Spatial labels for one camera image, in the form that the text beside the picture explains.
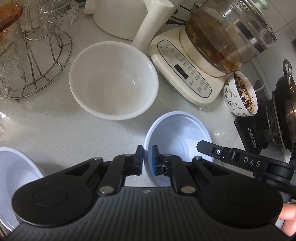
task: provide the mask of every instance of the pot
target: pot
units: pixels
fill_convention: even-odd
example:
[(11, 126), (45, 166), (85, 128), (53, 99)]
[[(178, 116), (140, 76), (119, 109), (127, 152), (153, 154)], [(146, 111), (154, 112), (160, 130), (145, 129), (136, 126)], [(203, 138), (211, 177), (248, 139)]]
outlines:
[(276, 83), (275, 104), (284, 145), (292, 152), (296, 143), (296, 85), (287, 59), (283, 62), (283, 71), (284, 76)]

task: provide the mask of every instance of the white ceramic bowl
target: white ceramic bowl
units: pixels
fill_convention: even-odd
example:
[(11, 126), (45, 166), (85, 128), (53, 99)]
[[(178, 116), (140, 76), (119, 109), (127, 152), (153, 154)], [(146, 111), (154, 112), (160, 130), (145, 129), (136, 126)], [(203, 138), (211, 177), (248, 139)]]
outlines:
[(253, 116), (258, 111), (258, 102), (254, 88), (241, 71), (235, 71), (221, 91), (222, 101), (226, 109), (238, 116)]
[(69, 84), (82, 108), (108, 120), (142, 114), (158, 92), (157, 72), (147, 56), (128, 44), (113, 41), (81, 51), (71, 65)]
[(145, 170), (156, 186), (170, 186), (166, 176), (155, 176), (152, 172), (152, 147), (158, 146), (160, 154), (177, 155), (183, 161), (191, 162), (195, 156), (213, 162), (213, 158), (196, 149), (199, 141), (212, 142), (204, 124), (195, 116), (183, 111), (173, 111), (159, 117), (150, 127), (144, 142)]
[(10, 231), (18, 225), (11, 207), (13, 194), (21, 186), (42, 178), (32, 160), (19, 150), (0, 147), (0, 221)]

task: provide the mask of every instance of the light blue bowl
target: light blue bowl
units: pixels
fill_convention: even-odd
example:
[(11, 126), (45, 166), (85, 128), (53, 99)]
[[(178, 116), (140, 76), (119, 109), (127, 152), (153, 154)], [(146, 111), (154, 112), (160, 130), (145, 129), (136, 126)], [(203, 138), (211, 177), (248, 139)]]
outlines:
[(194, 156), (213, 162), (214, 158), (197, 151), (199, 141), (212, 142), (204, 124), (195, 116), (183, 111), (173, 111), (159, 117), (150, 127), (144, 142), (144, 165), (150, 180), (156, 186), (170, 186), (166, 176), (155, 176), (152, 171), (152, 146), (157, 145), (160, 154), (172, 154), (191, 162)]

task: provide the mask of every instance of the marble countertop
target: marble countertop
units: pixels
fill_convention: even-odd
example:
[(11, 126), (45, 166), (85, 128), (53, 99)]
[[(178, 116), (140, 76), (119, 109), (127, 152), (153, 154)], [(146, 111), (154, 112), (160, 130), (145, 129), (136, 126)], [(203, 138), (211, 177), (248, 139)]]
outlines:
[[(125, 121), (103, 120), (86, 112), (71, 94), (68, 75), (74, 58), (86, 47), (101, 41), (131, 43), (102, 31), (92, 16), (80, 12), (80, 32), (65, 70), (41, 92), (19, 102), (0, 100), (0, 143), (27, 154), (45, 175), (60, 171), (94, 156), (106, 161), (116, 155), (134, 153), (146, 133), (161, 115), (185, 111), (200, 119), (213, 143), (243, 149), (234, 126), (235, 116), (221, 101), (204, 107), (191, 104), (159, 74), (159, 92), (154, 104), (142, 115)], [(128, 177), (126, 185), (153, 186), (145, 170), (140, 177)]]

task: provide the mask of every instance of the hand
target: hand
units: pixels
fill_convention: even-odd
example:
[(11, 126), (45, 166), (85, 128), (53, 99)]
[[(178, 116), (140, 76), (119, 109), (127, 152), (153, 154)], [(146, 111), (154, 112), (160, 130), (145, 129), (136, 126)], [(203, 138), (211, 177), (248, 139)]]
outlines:
[(285, 220), (282, 232), (292, 236), (296, 232), (296, 204), (284, 203), (279, 219)]

